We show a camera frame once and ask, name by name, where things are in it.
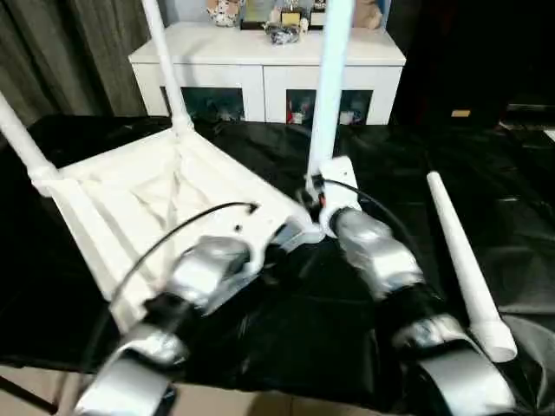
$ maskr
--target black tablecloth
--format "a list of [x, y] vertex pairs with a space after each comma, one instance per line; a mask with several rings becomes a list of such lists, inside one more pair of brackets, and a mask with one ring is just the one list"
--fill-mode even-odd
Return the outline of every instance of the black tablecloth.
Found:
[[[64, 166], [167, 125], [164, 118], [56, 116], [30, 131]], [[283, 192], [303, 185], [310, 134], [303, 128], [197, 129]], [[52, 202], [30, 186], [13, 152], [0, 149], [0, 360], [75, 370], [105, 303]], [[500, 368], [519, 412], [555, 414], [555, 145], [542, 133], [344, 127], [336, 154], [349, 155], [361, 189], [408, 225], [427, 279], [466, 322], [425, 180], [430, 166], [441, 173], [518, 343], [519, 358]], [[206, 320], [185, 380], [386, 409], [400, 391], [394, 363], [376, 347], [376, 318], [388, 319], [375, 316], [334, 241], [302, 247]], [[117, 337], [112, 323], [99, 361]]]

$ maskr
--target figurine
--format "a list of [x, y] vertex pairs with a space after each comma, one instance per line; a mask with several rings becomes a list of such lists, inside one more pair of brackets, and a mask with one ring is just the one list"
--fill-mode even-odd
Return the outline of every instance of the figurine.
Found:
[[244, 4], [245, 0], [206, 0], [206, 11], [216, 26], [230, 28], [237, 24]]
[[299, 27], [296, 24], [282, 24], [268, 22], [264, 25], [266, 35], [274, 45], [298, 42]]

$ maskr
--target white plastic tube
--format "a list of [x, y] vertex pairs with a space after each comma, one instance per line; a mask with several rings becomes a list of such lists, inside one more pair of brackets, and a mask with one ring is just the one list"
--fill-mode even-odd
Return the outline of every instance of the white plastic tube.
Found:
[[154, 46], [158, 52], [160, 67], [166, 83], [167, 100], [172, 110], [173, 128], [178, 134], [193, 128], [193, 122], [186, 110], [185, 101], [181, 94], [181, 88], [175, 76], [172, 58], [167, 48], [166, 36], [164, 34], [164, 22], [160, 14], [157, 0], [142, 0], [145, 15], [147, 16], [150, 36], [153, 37]]
[[312, 188], [312, 175], [318, 173], [320, 165], [333, 156], [343, 91], [343, 67], [349, 46], [354, 10], [355, 0], [328, 0], [306, 178], [306, 186], [309, 190]]
[[478, 261], [438, 172], [428, 174], [428, 185], [467, 306], [470, 331], [490, 360], [510, 361], [517, 356], [513, 335], [509, 327], [501, 321]]
[[0, 92], [0, 131], [27, 167], [27, 173], [33, 185], [42, 195], [48, 196], [47, 189], [41, 186], [41, 182], [54, 178], [57, 170], [44, 157], [2, 92]]

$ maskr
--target stuffed animal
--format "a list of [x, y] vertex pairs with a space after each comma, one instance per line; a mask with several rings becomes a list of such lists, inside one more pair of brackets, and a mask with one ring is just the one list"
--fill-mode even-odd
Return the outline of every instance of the stuffed animal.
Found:
[[230, 28], [237, 24], [245, 0], [206, 0], [206, 11], [216, 26]]
[[376, 0], [356, 0], [354, 27], [376, 29], [381, 23], [382, 11]]

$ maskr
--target wire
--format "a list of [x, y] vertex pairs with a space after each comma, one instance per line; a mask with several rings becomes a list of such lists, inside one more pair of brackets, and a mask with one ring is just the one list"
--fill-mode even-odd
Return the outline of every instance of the wire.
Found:
[[360, 189], [355, 188], [354, 186], [347, 185], [343, 182], [339, 182], [338, 180], [333, 180], [333, 179], [322, 179], [322, 181], [327, 184], [342, 186], [343, 188], [358, 194], [360, 197], [367, 199], [378, 209], [380, 209], [380, 211], [383, 212], [383, 214], [389, 219], [389, 221], [395, 224], [395, 226], [397, 227], [397, 230], [399, 231], [399, 234], [402, 235], [402, 238], [405, 240], [405, 243], [415, 255], [417, 263], [421, 264], [422, 257], [416, 245], [415, 239], [413, 238], [412, 234], [408, 231], [407, 226], [387, 206], [385, 206], [383, 203], [378, 201], [376, 198], [369, 196], [368, 193], [361, 191]]
[[127, 274], [123, 277], [120, 284], [118, 284], [118, 286], [115, 288], [114, 293], [112, 294], [112, 300], [110, 301], [110, 303], [108, 304], [104, 312], [101, 313], [100, 318], [95, 324], [95, 328], [90, 336], [88, 345], [85, 349], [85, 353], [83, 354], [82, 367], [81, 367], [81, 372], [79, 374], [79, 380], [77, 381], [77, 391], [75, 394], [74, 405], [77, 404], [77, 401], [79, 400], [79, 395], [81, 394], [84, 388], [84, 374], [88, 374], [92, 370], [92, 364], [95, 358], [96, 349], [98, 348], [98, 344], [100, 343], [102, 335], [104, 334], [106, 326], [108, 325], [108, 322], [110, 320], [110, 316], [111, 316], [110, 309], [112, 305], [116, 304], [120, 300], [121, 295], [123, 294], [123, 290], [129, 283], [129, 280], [131, 279], [133, 274], [141, 267], [141, 265], [147, 260], [147, 258], [149, 258], [157, 249], [159, 249], [159, 247], [161, 247], [163, 243], [165, 243], [178, 231], [184, 229], [185, 227], [194, 223], [195, 221], [198, 221], [199, 219], [212, 214], [213, 212], [223, 210], [225, 208], [230, 208], [232, 206], [241, 206], [241, 205], [250, 207], [251, 211], [256, 210], [258, 207], [257, 205], [248, 203], [248, 202], [228, 202], [226, 204], [213, 206], [212, 208], [206, 211], [203, 211], [200, 214], [197, 214], [194, 217], [191, 217], [186, 221], [183, 221], [181, 224], [177, 225], [175, 228], [170, 230], [165, 236], [163, 236], [160, 240], [154, 243], [154, 245], [150, 249], [148, 249], [141, 257], [139, 257], [139, 259], [134, 263], [133, 267], [129, 269]]

